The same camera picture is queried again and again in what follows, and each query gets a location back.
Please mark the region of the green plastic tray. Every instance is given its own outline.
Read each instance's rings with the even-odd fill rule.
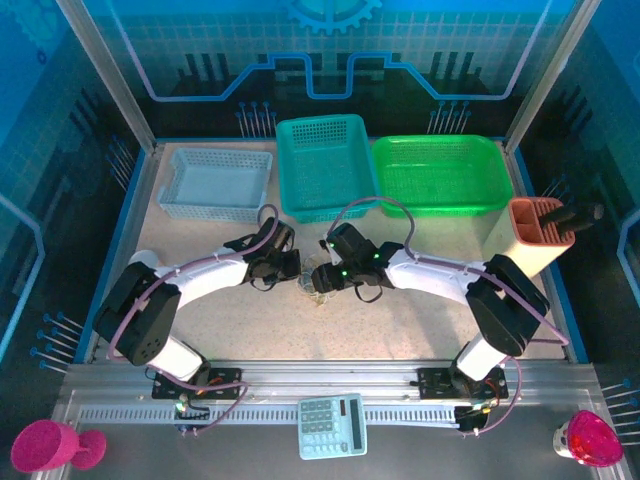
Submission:
[[[382,195],[418,217],[482,215],[513,196],[498,146],[477,135],[385,137],[373,145]],[[398,207],[382,203],[390,217]]]

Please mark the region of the metal base plate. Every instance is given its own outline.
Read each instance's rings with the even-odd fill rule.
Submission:
[[[451,376],[448,368],[418,368],[417,372],[421,400],[469,398],[451,386]],[[491,369],[484,381],[474,382],[471,385],[470,397],[473,400],[484,402],[496,397],[494,390],[486,383],[487,381],[491,382],[498,390],[501,400],[509,398],[504,371],[499,367],[495,367]]]
[[[232,383],[240,381],[242,379],[242,370],[239,368],[216,368],[211,367],[209,371],[209,382],[212,382],[216,378],[221,378],[221,381],[217,381],[213,385],[224,385],[225,383]],[[181,394],[193,395],[193,390],[186,390],[182,387],[178,387],[171,380],[163,377],[160,374],[156,374],[155,381],[153,382],[153,390],[151,391],[151,398],[154,400],[178,400]],[[198,395],[198,401],[201,400],[235,400],[240,395],[240,387],[228,388],[226,390],[216,390],[213,392],[205,392],[202,395]]]

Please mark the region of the beige tabletop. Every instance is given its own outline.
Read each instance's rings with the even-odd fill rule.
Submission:
[[[165,265],[209,255],[224,242],[257,231],[249,224],[174,220],[160,208],[157,191],[168,184],[173,170],[169,158],[181,146],[271,152],[274,166],[267,201],[280,207],[274,142],[168,144],[138,241],[138,249],[154,250]],[[328,223],[302,225],[283,218],[296,231],[302,259],[322,255],[318,240]],[[496,220],[495,212],[484,217],[417,219],[412,247],[452,259],[481,260],[480,246]],[[409,228],[406,219],[385,217],[379,209],[350,222],[378,245],[403,242]],[[178,312],[172,333],[211,359],[372,360],[452,359],[477,332],[468,307],[423,292],[386,290],[379,301],[365,304],[349,290],[318,306],[295,282],[287,282],[268,293],[246,284],[202,297]],[[544,327],[536,337],[553,338]],[[530,345],[525,357],[564,354],[558,346]]]

